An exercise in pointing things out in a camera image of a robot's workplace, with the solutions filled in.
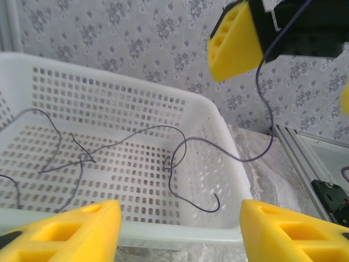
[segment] perforated basket bottom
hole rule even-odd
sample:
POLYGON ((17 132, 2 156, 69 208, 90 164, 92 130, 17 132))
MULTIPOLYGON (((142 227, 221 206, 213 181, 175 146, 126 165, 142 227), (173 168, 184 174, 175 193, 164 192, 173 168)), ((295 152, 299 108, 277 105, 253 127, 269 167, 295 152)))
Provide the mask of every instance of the perforated basket bottom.
MULTIPOLYGON (((61 133, 61 150, 52 167, 76 161, 82 153, 68 131, 61 130, 61 133)), ((74 135, 87 150, 115 143, 115 138, 124 138, 114 135, 112 140, 82 133, 74 135)), ((19 182, 22 209, 55 212, 74 191, 80 174, 78 165, 38 173, 54 153, 57 141, 57 133, 52 128, 25 126, 3 147, 0 173, 19 182)), ((68 209, 118 199, 124 220, 179 225, 179 202, 169 192, 169 172, 163 169, 163 161, 170 153, 161 145, 140 143, 139 139, 99 151, 94 155, 97 163, 85 165, 76 197, 68 209)), ((177 189, 175 173, 172 187, 177 189)), ((13 183, 0 178, 0 207, 16 208, 15 199, 13 183)))

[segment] white plastic basket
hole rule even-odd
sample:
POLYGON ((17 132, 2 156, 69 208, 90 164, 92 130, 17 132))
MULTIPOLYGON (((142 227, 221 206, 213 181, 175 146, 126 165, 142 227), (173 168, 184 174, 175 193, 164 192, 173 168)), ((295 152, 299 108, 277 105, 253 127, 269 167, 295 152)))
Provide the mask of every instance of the white plastic basket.
MULTIPOLYGON (((26 108, 42 109, 52 117, 63 135, 53 166, 76 161, 82 152, 70 132, 87 150, 93 150, 160 124, 176 126, 186 137, 206 138, 238 156, 216 106, 203 96, 179 89, 50 59, 3 53, 0 92, 2 127, 26 108)), ((205 209, 217 207, 213 193, 221 201, 216 213, 199 211, 167 188, 169 172, 162 163, 182 140, 177 131, 161 128, 96 153, 97 163, 86 164, 68 209, 118 199, 124 220, 120 246, 181 249, 190 243, 242 241, 240 205, 251 198, 242 164, 207 144, 188 142, 187 155, 174 172, 173 189, 205 209)), ((0 133, 0 174, 19 182, 23 209, 31 210, 13 210, 14 216, 22 212, 31 220, 32 211, 52 213, 73 192, 78 165, 38 173, 55 152, 57 141, 47 118, 31 112, 0 133)), ((0 179, 0 207, 15 209, 15 198, 11 181, 0 179)))

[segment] table surface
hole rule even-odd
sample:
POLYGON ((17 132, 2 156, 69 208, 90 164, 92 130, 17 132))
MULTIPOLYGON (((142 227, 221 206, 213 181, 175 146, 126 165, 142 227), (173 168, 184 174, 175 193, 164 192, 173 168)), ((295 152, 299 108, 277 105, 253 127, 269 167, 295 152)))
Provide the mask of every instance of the table surface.
MULTIPOLYGON (((258 156, 270 142, 270 136, 229 126, 241 158, 258 156)), ((319 218, 308 193, 297 176, 280 141, 275 138, 270 151, 254 162, 244 163, 254 199, 319 218)), ((243 245, 194 246, 174 252, 155 249, 117 250, 117 262, 247 261, 243 245)))

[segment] wallpaper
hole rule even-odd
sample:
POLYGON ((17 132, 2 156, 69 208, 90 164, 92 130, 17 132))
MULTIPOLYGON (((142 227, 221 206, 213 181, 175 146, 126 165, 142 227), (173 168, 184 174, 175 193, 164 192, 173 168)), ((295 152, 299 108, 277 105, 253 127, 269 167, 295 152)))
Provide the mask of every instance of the wallpaper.
MULTIPOLYGON (((270 125, 255 71, 217 83, 208 70, 206 41, 227 1, 16 3, 25 53, 189 90, 212 100, 227 123, 258 132, 270 125)), ((348 117, 339 107, 348 49, 336 59, 282 56, 262 68, 260 83, 275 123, 349 144, 348 117)))

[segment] wall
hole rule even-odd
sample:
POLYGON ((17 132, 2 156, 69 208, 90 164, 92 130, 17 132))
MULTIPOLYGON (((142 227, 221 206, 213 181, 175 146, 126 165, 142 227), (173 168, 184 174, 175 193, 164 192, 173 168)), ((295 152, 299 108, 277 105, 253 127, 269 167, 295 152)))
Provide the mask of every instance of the wall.
MULTIPOLYGON (((269 126, 254 71, 216 83, 207 68, 206 40, 226 1, 16 3, 25 53, 190 90, 211 99, 227 123, 259 132, 269 126)), ((349 144, 348 118, 339 110, 347 50, 336 59, 280 57, 264 66, 260 83, 277 124, 349 144)))

